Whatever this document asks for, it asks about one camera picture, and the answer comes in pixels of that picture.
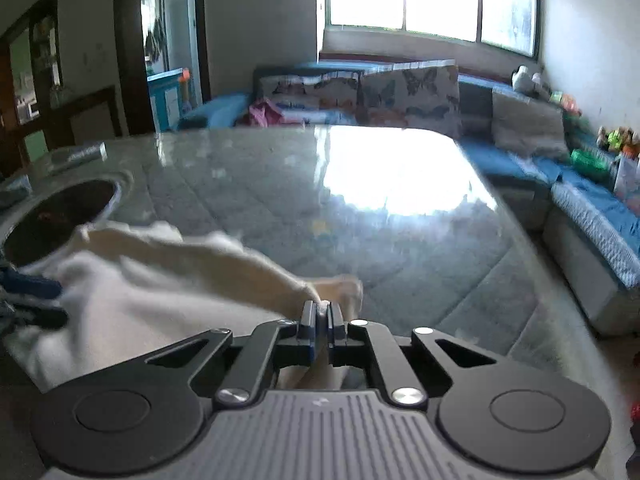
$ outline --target throw pillow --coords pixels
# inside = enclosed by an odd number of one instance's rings
[[[548,156],[567,160],[562,110],[559,107],[516,93],[494,89],[495,145],[523,158]]]
[[[393,64],[360,77],[367,124],[460,136],[458,67],[453,60]]]
[[[260,92],[260,97],[266,97],[283,108],[339,109],[354,114],[358,100],[358,73],[268,76],[260,79]]]

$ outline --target stuffed toy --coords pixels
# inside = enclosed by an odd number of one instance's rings
[[[609,149],[609,134],[604,126],[601,126],[598,130],[598,140],[596,141],[596,144],[601,150]]]
[[[640,155],[640,132],[635,133],[631,128],[618,128],[607,133],[606,128],[601,126],[598,130],[598,140],[596,144],[601,150],[608,150],[611,153],[621,153],[628,158],[638,158]]]

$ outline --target marble table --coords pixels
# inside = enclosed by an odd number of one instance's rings
[[[296,275],[354,274],[364,283],[362,317],[397,335],[431,326],[563,373],[608,400],[606,366],[561,278],[447,137],[354,126],[234,128],[112,140],[106,152],[57,176],[47,168],[59,155],[44,156],[27,171],[34,197],[116,178],[123,195],[110,219],[166,221],[183,235],[222,229]],[[5,212],[0,224],[30,204]],[[1,361],[0,379],[8,376]],[[4,405],[33,399],[24,388],[0,388]],[[28,478],[21,453],[33,455],[33,445],[15,413],[5,415],[0,435],[17,435],[2,439],[17,449],[7,470]],[[627,431],[624,421],[619,428]]]

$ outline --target dark brown door frame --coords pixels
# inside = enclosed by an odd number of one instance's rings
[[[196,38],[202,101],[211,99],[209,61],[205,32],[204,0],[195,1]],[[146,84],[145,52],[142,41],[140,0],[113,0],[116,54],[122,104],[130,135],[144,135],[155,130]]]
[[[207,25],[204,12],[204,0],[196,0],[196,40],[198,41],[198,69],[200,70],[200,91],[202,102],[211,101],[209,82],[209,54],[207,53]]]
[[[58,75],[62,83],[62,65],[60,64],[60,28],[58,26],[58,0],[38,0],[25,13],[22,14],[0,37],[0,171],[4,176],[9,176],[18,168],[25,167],[29,163],[24,145],[24,136],[31,133],[29,127],[33,121],[20,125],[18,112],[15,105],[14,77],[11,68],[10,44],[15,41],[26,29],[29,35],[31,73],[34,78],[34,90],[40,109],[40,128],[45,134],[47,145],[52,149],[56,147],[54,140],[57,137],[54,126],[47,121],[50,109],[49,88],[40,85],[38,78],[42,76],[36,70],[34,60],[36,52],[32,40],[33,26],[45,16],[51,16],[55,20],[56,30],[56,58],[58,63]]]

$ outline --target white towel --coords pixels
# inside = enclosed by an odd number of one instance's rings
[[[62,283],[68,325],[21,328],[4,344],[43,392],[209,328],[239,336],[298,319],[307,300],[337,301],[347,321],[362,304],[352,276],[298,278],[222,232],[183,237],[165,222],[80,226],[33,272]],[[332,368],[322,347],[308,370],[283,370],[278,386],[338,389],[345,370]]]

